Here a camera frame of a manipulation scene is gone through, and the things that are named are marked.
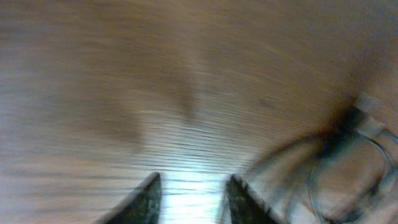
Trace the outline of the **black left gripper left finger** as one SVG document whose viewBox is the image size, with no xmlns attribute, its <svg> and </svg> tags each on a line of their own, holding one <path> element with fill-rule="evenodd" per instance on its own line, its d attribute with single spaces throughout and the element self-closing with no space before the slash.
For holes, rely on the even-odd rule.
<svg viewBox="0 0 398 224">
<path fill-rule="evenodd" d="M 96 223 L 158 224 L 161 201 L 161 174 L 153 172 Z"/>
</svg>

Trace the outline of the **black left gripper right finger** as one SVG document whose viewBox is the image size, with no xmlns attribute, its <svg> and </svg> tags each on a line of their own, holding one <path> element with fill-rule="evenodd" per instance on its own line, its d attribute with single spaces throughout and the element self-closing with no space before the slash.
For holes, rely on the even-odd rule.
<svg viewBox="0 0 398 224">
<path fill-rule="evenodd" d="M 226 198 L 232 224 L 279 224 L 272 209 L 240 176 L 233 174 L 226 183 Z"/>
</svg>

